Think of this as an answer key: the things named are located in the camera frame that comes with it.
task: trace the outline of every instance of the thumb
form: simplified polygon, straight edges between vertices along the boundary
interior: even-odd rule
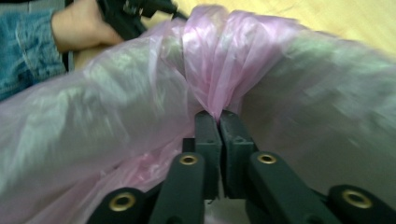
[[[116,45],[124,40],[120,37],[119,34],[107,23],[101,23],[101,25],[98,27],[98,32],[99,34],[99,41],[103,44],[108,44],[108,45]]]

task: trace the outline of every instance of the person's arm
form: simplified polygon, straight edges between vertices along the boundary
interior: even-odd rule
[[[95,0],[0,16],[0,101],[65,72],[61,53],[122,39],[102,21]]]

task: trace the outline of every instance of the wooden table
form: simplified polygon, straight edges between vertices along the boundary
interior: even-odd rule
[[[379,49],[396,61],[395,0],[174,0],[179,9],[190,14],[200,4],[218,4],[230,11],[240,9],[262,15],[294,18],[315,31],[358,40]],[[144,21],[150,27],[166,19],[157,15]],[[76,53],[76,68],[82,67],[104,47]]]

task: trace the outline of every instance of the plastic bag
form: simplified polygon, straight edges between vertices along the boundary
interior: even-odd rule
[[[309,97],[305,97],[308,102],[296,97],[300,92],[320,95],[331,79],[326,73],[331,71],[329,68],[351,77],[359,72],[377,77],[381,71],[396,69],[380,58],[364,63],[361,69],[355,59],[365,55],[364,47],[354,48],[348,55],[355,56],[346,61],[343,54],[350,49],[342,48],[349,44],[312,34],[288,19],[241,11],[228,14],[222,7],[197,7],[187,23],[166,21],[138,39],[105,51],[82,71],[37,85],[3,102],[0,223],[85,223],[110,191],[121,187],[150,189],[165,177],[170,161],[181,150],[182,138],[193,136],[193,116],[202,109],[216,118],[225,107],[242,111],[260,148],[284,156],[312,187],[324,190],[337,184],[337,176],[343,176],[343,183],[358,182],[358,186],[367,188],[368,182],[378,179],[362,178],[373,171],[366,168],[366,163],[355,167],[357,173],[334,172],[331,177],[327,176],[331,169],[327,175],[320,175],[317,169],[328,159],[318,156],[317,151],[323,151],[317,149],[320,140],[338,142],[336,137],[346,139],[341,134],[353,135],[359,128],[343,122],[349,117],[319,113],[313,103],[309,104]],[[309,48],[310,41],[327,48]],[[388,75],[387,79],[393,80],[394,76]],[[335,87],[336,83],[340,83],[338,79],[329,85]],[[359,97],[351,100],[356,104],[349,108],[352,114],[354,109],[361,109],[360,102],[354,99]],[[288,132],[289,118],[293,123],[292,115],[302,105],[305,113],[291,127],[293,132]],[[394,120],[389,115],[394,110],[387,107],[387,111],[388,121]],[[317,119],[322,123],[314,122],[317,126],[310,130],[309,122]],[[344,124],[340,127],[343,133],[339,129],[321,131],[320,125],[326,129],[326,123],[336,121]],[[392,135],[384,133],[389,129],[375,130],[380,131],[381,138]],[[358,133],[356,138],[361,136],[368,137]],[[375,146],[385,146],[378,151],[388,153],[383,161],[393,172],[394,162],[389,161],[395,161],[395,154],[388,146],[396,140],[385,140]],[[342,159],[332,158],[331,165],[355,159],[356,154],[350,154],[344,146],[342,149]],[[307,156],[317,159],[302,162]],[[381,156],[376,157],[377,162],[382,161]],[[388,183],[394,181],[389,177]],[[367,189],[381,195],[379,189],[389,193],[390,188]],[[206,222],[219,219],[213,213]]]

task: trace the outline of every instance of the denim sleeve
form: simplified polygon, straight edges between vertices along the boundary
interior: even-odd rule
[[[65,72],[53,39],[53,10],[0,16],[0,101]]]

